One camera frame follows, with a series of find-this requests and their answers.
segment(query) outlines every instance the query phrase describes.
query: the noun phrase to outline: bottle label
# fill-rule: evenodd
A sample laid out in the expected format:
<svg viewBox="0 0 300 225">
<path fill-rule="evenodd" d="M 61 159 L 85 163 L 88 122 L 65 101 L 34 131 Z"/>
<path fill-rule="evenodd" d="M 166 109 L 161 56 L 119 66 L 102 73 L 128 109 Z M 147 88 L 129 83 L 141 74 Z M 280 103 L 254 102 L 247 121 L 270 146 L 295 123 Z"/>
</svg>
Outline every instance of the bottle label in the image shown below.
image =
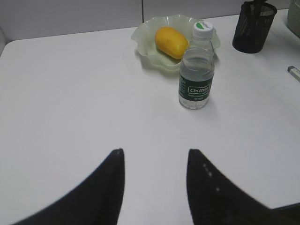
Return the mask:
<svg viewBox="0 0 300 225">
<path fill-rule="evenodd" d="M 210 95 L 212 78 L 206 81 L 190 81 L 180 75 L 179 94 L 186 100 L 199 102 Z"/>
</svg>

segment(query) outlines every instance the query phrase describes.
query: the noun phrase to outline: translucent bowl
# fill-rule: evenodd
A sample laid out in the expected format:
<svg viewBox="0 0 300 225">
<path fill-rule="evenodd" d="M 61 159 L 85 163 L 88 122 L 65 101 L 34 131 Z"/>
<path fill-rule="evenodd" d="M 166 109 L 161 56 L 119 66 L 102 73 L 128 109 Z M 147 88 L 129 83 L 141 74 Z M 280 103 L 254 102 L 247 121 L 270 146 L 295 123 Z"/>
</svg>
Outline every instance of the translucent bowl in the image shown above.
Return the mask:
<svg viewBox="0 0 300 225">
<path fill-rule="evenodd" d="M 153 17 L 138 26 L 131 39 L 137 42 L 137 51 L 148 58 L 151 64 L 168 70 L 176 70 L 180 68 L 180 60 L 173 59 L 156 48 L 155 34 L 158 29 L 168 26 L 179 31 L 190 41 L 193 25 L 198 21 L 200 20 L 185 15 Z M 219 48 L 221 45 L 216 30 L 214 30 L 211 42 L 214 48 Z"/>
</svg>

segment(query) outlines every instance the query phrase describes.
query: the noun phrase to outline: plastic bottle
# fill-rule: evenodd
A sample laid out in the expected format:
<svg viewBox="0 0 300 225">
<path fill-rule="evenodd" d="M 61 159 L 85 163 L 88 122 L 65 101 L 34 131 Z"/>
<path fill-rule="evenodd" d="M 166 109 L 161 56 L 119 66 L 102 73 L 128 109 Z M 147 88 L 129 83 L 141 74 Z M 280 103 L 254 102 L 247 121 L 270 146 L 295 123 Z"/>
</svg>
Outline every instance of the plastic bottle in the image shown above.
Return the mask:
<svg viewBox="0 0 300 225">
<path fill-rule="evenodd" d="M 179 102 L 188 109 L 199 109 L 208 101 L 215 71 L 212 33 L 211 23 L 195 23 L 192 41 L 181 60 Z"/>
</svg>

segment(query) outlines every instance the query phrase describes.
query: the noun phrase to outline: pen holder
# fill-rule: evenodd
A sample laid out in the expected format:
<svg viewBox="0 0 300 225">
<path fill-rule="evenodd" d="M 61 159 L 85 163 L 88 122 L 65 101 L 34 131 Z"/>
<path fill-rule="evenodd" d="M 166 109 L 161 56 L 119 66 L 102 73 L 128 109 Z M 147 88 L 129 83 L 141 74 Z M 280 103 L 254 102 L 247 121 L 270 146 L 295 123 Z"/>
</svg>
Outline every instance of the pen holder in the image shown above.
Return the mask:
<svg viewBox="0 0 300 225">
<path fill-rule="evenodd" d="M 243 53 L 257 53 L 262 50 L 277 9 L 263 3 L 260 11 L 255 13 L 253 1 L 244 2 L 235 30 L 232 45 Z"/>
</svg>

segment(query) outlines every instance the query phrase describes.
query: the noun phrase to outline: yellow fruit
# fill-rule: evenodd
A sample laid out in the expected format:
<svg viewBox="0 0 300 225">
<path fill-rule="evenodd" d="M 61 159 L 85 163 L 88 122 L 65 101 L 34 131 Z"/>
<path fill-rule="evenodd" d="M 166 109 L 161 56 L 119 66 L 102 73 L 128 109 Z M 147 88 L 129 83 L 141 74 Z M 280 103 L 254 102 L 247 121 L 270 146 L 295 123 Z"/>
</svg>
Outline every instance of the yellow fruit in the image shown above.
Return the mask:
<svg viewBox="0 0 300 225">
<path fill-rule="evenodd" d="M 162 27 L 156 32 L 155 43 L 159 50 L 180 60 L 188 46 L 186 38 L 172 27 Z"/>
</svg>

